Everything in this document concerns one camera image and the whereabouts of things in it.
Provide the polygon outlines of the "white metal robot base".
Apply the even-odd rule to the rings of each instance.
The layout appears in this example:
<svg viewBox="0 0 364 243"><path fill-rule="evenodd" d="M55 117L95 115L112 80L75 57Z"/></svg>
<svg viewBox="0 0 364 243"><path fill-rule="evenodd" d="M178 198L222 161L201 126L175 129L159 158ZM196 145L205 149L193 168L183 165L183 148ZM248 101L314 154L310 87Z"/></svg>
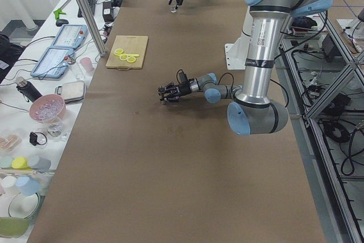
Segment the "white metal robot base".
<svg viewBox="0 0 364 243"><path fill-rule="evenodd" d="M225 44L225 59L228 70L244 70L249 49L253 18L250 8L247 9L242 26L241 36L234 43Z"/></svg>

